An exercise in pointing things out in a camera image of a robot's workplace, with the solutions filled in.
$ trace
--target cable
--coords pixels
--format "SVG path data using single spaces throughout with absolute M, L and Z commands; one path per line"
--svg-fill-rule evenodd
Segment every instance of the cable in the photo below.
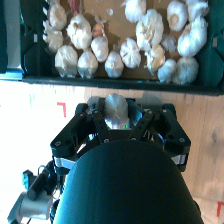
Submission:
M 31 221 L 31 218 L 28 220 L 27 224 L 29 224 L 29 223 L 30 223 L 30 221 Z

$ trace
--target garlic bulb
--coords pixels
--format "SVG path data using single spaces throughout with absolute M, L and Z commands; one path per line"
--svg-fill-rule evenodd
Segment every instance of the garlic bulb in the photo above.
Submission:
M 47 0 L 48 4 L 60 4 L 60 0 Z
M 189 22 L 193 22 L 199 16 L 204 16 L 206 14 L 207 9 L 207 2 L 194 1 L 188 4 Z
M 197 17 L 187 25 L 178 39 L 177 50 L 183 57 L 195 56 L 207 42 L 207 23 L 204 18 Z
M 112 93 L 104 101 L 104 118 L 110 128 L 121 129 L 128 122 L 128 104 L 123 96 Z
M 168 59 L 158 70 L 158 79 L 160 82 L 171 82 L 177 72 L 177 63 L 173 59 Z
M 146 12 L 146 0 L 125 0 L 125 15 L 128 21 L 136 23 Z
M 139 48 L 131 38 L 127 38 L 127 41 L 121 45 L 120 55 L 123 63 L 128 68 L 136 68 L 141 63 Z
M 91 48 L 95 54 L 98 62 L 106 61 L 109 53 L 108 40 L 104 35 L 93 39 Z
M 195 81 L 199 70 L 199 64 L 195 58 L 181 58 L 177 62 L 177 73 L 173 78 L 176 84 L 189 84 Z
M 167 8 L 167 20 L 171 30 L 180 31 L 188 19 L 187 6 L 182 2 L 172 1 Z
M 78 71 L 82 78 L 90 79 L 98 69 L 98 61 L 90 50 L 86 50 L 78 60 Z
M 62 46 L 55 56 L 55 67 L 61 77 L 75 77 L 77 74 L 78 55 L 71 46 Z
M 100 20 L 98 16 L 95 16 L 95 20 L 97 24 L 93 27 L 93 38 L 103 36 L 104 33 L 104 23 L 107 22 L 107 20 Z
M 172 36 L 172 35 L 164 34 L 162 42 L 161 42 L 161 45 L 163 46 L 163 48 L 166 51 L 174 53 L 176 51 L 176 49 L 177 49 L 176 38 L 174 36 Z
M 71 19 L 67 34 L 77 49 L 87 49 L 91 44 L 91 27 L 83 15 L 77 14 Z
M 52 53 L 57 53 L 58 49 L 63 45 L 63 36 L 61 31 L 55 31 L 49 21 L 43 23 L 45 30 L 43 35 L 44 41 L 48 44 L 48 48 Z
M 115 52 L 110 52 L 106 63 L 105 70 L 110 78 L 119 78 L 122 75 L 124 64 L 121 60 L 121 56 Z
M 152 75 L 165 63 L 165 51 L 157 44 L 150 51 L 145 52 L 147 56 L 147 66 Z
M 48 19 L 54 30 L 62 30 L 67 24 L 67 15 L 59 4 L 52 4 L 48 11 Z
M 159 44 L 163 31 L 162 16 L 155 9 L 148 10 L 136 26 L 137 44 L 140 50 L 149 51 L 151 46 Z

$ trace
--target wire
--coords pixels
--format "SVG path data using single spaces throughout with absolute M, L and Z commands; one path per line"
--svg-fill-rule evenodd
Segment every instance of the wire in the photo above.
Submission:
M 30 221 L 31 221 L 31 218 L 28 220 L 27 224 L 29 224 L 29 223 L 30 223 Z
M 44 169 L 45 169 L 46 166 L 44 166 L 44 165 L 40 165 L 40 166 L 39 166 L 39 168 L 38 168 L 38 172 L 37 172 L 38 175 L 40 174 L 40 168 L 44 168 Z

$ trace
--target garlic clove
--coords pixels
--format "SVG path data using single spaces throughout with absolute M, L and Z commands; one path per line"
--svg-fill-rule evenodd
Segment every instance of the garlic clove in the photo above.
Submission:
M 50 52 L 57 53 L 58 49 L 63 45 L 63 36 L 61 31 L 54 30 L 47 20 L 43 23 L 45 30 L 43 35 L 44 41 L 48 44 Z
M 55 67 L 61 77 L 75 77 L 77 74 L 78 55 L 71 46 L 62 46 L 55 56 Z
M 108 40 L 106 36 L 94 38 L 91 43 L 91 48 L 99 62 L 106 61 L 109 54 Z
M 67 34 L 77 49 L 87 49 L 92 41 L 92 32 L 89 22 L 83 15 L 74 16 L 67 28 Z
M 104 23 L 107 22 L 107 20 L 100 20 L 98 16 L 95 16 L 95 20 L 97 24 L 93 27 L 93 31 L 92 31 L 93 38 L 105 35 Z
M 98 61 L 90 51 L 85 51 L 78 60 L 78 72 L 82 78 L 90 79 L 98 69 Z
M 187 6 L 182 2 L 172 1 L 167 8 L 167 20 L 173 31 L 183 29 L 188 19 Z
M 126 67 L 136 68 L 140 65 L 141 55 L 139 51 L 137 43 L 131 38 L 127 38 L 126 42 L 121 45 L 120 55 Z
M 165 64 L 158 70 L 158 79 L 160 82 L 172 82 L 177 72 L 177 63 L 173 59 L 168 59 Z
M 119 78 L 122 75 L 123 69 L 124 64 L 121 60 L 121 56 L 115 51 L 110 52 L 105 63 L 107 75 L 110 78 Z
M 177 62 L 177 73 L 173 78 L 176 84 L 190 84 L 197 78 L 199 64 L 195 58 L 180 58 Z
M 207 42 L 207 22 L 197 17 L 187 25 L 178 39 L 177 50 L 183 57 L 195 56 Z
M 208 9 L 207 2 L 195 1 L 188 5 L 189 22 L 193 22 L 199 16 L 205 16 Z
M 59 4 L 52 4 L 48 11 L 48 19 L 54 30 L 60 31 L 67 24 L 67 15 Z
M 152 75 L 165 63 L 165 51 L 159 44 L 145 52 L 145 56 L 147 56 L 147 66 Z
M 116 93 L 104 101 L 104 118 L 113 129 L 121 129 L 128 122 L 128 104 L 123 96 Z
M 163 39 L 161 41 L 161 45 L 163 46 L 165 51 L 169 51 L 171 53 L 174 53 L 177 49 L 176 41 L 177 40 L 174 36 L 164 34 Z
M 141 16 L 136 26 L 137 44 L 140 50 L 149 51 L 151 46 L 159 44 L 163 31 L 162 16 L 155 9 L 149 9 L 144 16 Z
M 125 0 L 125 15 L 128 21 L 136 23 L 146 13 L 146 0 Z

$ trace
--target garlic skin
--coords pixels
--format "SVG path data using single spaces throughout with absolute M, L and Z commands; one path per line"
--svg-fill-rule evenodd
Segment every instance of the garlic skin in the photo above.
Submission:
M 98 61 L 95 55 L 90 51 L 85 51 L 78 60 L 78 72 L 82 78 L 90 79 L 98 69 Z
M 139 48 L 131 38 L 127 38 L 126 42 L 121 45 L 120 55 L 127 68 L 136 68 L 141 63 Z
M 167 20 L 170 30 L 180 31 L 188 19 L 187 6 L 182 2 L 172 1 L 167 8 Z
M 207 23 L 204 18 L 197 17 L 187 25 L 178 39 L 177 50 L 183 57 L 195 56 L 207 42 Z
M 165 51 L 159 44 L 145 52 L 145 56 L 147 57 L 147 67 L 152 75 L 165 63 Z
M 159 44 L 164 31 L 162 16 L 155 10 L 149 9 L 136 26 L 137 44 L 141 51 L 149 51 Z
M 174 53 L 177 49 L 176 45 L 176 38 L 172 35 L 163 34 L 163 39 L 161 41 L 161 45 L 165 49 L 165 51 L 169 51 L 171 53 Z
M 197 78 L 199 64 L 195 58 L 180 58 L 177 62 L 177 73 L 173 78 L 176 84 L 190 84 Z
M 125 15 L 128 21 L 136 23 L 146 13 L 146 0 L 125 0 Z
M 89 22 L 83 15 L 74 16 L 67 28 L 67 34 L 77 49 L 87 49 L 92 41 L 92 32 Z
M 98 62 L 106 61 L 109 54 L 109 47 L 108 47 L 108 40 L 105 35 L 102 37 L 94 38 L 91 43 L 91 48 Z
M 119 78 L 122 75 L 123 69 L 124 64 L 121 60 L 121 56 L 115 51 L 110 52 L 105 63 L 107 75 L 110 78 Z
M 71 46 L 62 46 L 55 56 L 55 67 L 61 77 L 75 77 L 77 74 L 78 55 Z
M 104 118 L 112 129 L 121 129 L 128 122 L 128 104 L 126 99 L 116 93 L 104 101 Z
M 173 76 L 177 72 L 177 63 L 173 59 L 168 59 L 158 70 L 158 79 L 160 82 L 172 82 Z
M 52 4 L 48 11 L 48 20 L 54 30 L 62 30 L 67 24 L 64 8 L 59 4 Z
M 199 16 L 205 16 L 208 9 L 207 2 L 194 1 L 188 4 L 189 22 L 193 22 Z
M 43 23 L 45 30 L 43 40 L 48 44 L 50 52 L 57 53 L 58 49 L 63 45 L 63 36 L 61 31 L 55 31 L 50 25 L 49 21 Z

